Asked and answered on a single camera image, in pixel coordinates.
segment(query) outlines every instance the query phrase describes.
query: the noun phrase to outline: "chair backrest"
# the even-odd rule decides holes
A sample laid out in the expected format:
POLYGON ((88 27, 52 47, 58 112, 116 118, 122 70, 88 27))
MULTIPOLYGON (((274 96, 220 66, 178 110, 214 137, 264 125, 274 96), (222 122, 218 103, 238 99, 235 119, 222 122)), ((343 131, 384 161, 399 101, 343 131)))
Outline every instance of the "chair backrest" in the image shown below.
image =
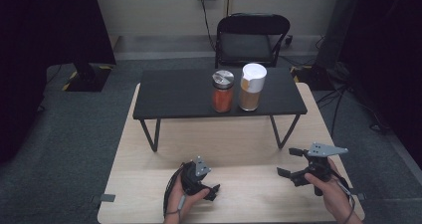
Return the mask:
MULTIPOLYGON (((225 55, 223 55, 222 37, 224 34, 235 34, 235 35, 248 35, 251 39, 256 39, 257 36, 266 37, 268 40, 271 52, 271 61, 263 62, 267 63, 268 66, 275 66, 278 60, 281 43, 285 38, 286 34, 290 30, 290 22, 287 18, 277 14, 266 14, 266 13, 236 13, 228 17, 223 18, 217 26, 217 41, 216 41, 216 58, 215 68, 218 65, 225 64, 225 55), (271 40, 273 44, 270 44, 269 36, 277 36, 275 41, 271 40)), ((254 58, 248 61, 247 56, 242 56, 239 59, 238 64, 244 65, 248 62, 255 62, 254 58)), ((228 64, 235 64, 236 61, 231 60, 228 64)))

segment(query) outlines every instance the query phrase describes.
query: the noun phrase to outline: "table leg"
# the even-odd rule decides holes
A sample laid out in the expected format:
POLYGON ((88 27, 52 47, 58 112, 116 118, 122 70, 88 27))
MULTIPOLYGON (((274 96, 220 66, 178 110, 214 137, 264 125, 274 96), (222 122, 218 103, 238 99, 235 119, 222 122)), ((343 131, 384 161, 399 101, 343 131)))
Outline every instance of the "table leg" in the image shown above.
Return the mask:
POLYGON ((142 125, 143 131, 145 132, 146 138, 148 139, 149 145, 151 146, 152 151, 156 152, 158 150, 158 137, 159 137, 159 127, 161 124, 161 118, 157 119, 155 125, 155 136, 154 141, 152 141, 151 135, 149 134, 148 127, 146 126, 145 120, 140 120, 140 124, 142 125))
POLYGON ((279 149, 281 149, 285 146, 287 140, 289 139, 290 135, 293 132, 293 129, 296 126, 296 123, 299 120, 299 117, 301 117, 301 115, 296 114, 295 119, 293 119, 292 125, 289 127, 289 130, 285 135, 285 138, 283 139, 283 141, 280 141, 279 131, 277 130, 276 122, 274 121, 274 117, 272 115, 270 115, 271 124, 273 125, 274 135, 276 136, 276 142, 277 142, 277 146, 279 147, 279 149))

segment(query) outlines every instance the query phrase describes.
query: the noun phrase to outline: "gray carpet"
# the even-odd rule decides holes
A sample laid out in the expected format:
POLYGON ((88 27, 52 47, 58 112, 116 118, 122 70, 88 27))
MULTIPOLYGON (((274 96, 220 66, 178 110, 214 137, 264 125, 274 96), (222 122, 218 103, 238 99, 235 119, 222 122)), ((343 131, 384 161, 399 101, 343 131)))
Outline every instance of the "gray carpet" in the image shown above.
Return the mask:
MULTIPOLYGON (((213 66, 213 58, 118 61, 101 93, 62 92, 74 68, 63 65, 54 76, 60 66, 51 67, 45 110, 16 158, 0 166, 0 223, 98 223, 99 196, 142 70, 213 66)), ((318 100, 327 92, 313 94, 318 100)), ((335 105, 321 109, 328 129, 335 105)), ((401 144, 393 133, 379 134, 370 124, 365 108, 345 93, 333 140, 350 150, 341 159, 355 191, 366 196, 365 223, 421 223, 422 186, 397 152, 401 144)))

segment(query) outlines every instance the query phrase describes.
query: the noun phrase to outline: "black table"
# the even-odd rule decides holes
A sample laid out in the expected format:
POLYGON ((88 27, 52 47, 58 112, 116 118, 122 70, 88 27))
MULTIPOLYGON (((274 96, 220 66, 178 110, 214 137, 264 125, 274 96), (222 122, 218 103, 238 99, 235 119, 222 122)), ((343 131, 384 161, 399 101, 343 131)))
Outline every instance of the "black table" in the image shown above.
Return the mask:
POLYGON ((212 108, 212 75, 214 69, 197 70, 154 70, 143 71, 140 89, 133 111, 133 118, 139 119, 151 149, 158 150, 159 128, 162 118, 219 117, 269 115, 279 148, 283 148, 295 128, 301 114, 308 112, 301 94, 288 69, 267 68, 260 104, 252 112, 245 112, 238 106, 242 69, 227 69, 235 77, 234 97, 229 112, 215 112, 212 108), (273 115, 294 114, 295 118, 280 141, 273 115), (152 140, 146 119, 156 119, 154 140, 152 140))

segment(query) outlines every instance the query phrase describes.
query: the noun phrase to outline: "silver lid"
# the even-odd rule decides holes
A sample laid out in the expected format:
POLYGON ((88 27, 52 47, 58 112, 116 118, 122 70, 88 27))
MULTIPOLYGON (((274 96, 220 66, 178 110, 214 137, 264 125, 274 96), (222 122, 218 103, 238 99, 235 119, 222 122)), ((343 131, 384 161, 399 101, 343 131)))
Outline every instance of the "silver lid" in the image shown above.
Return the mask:
POLYGON ((213 86, 218 89, 229 89, 233 87, 235 77, 231 72, 218 71, 212 75, 213 86))

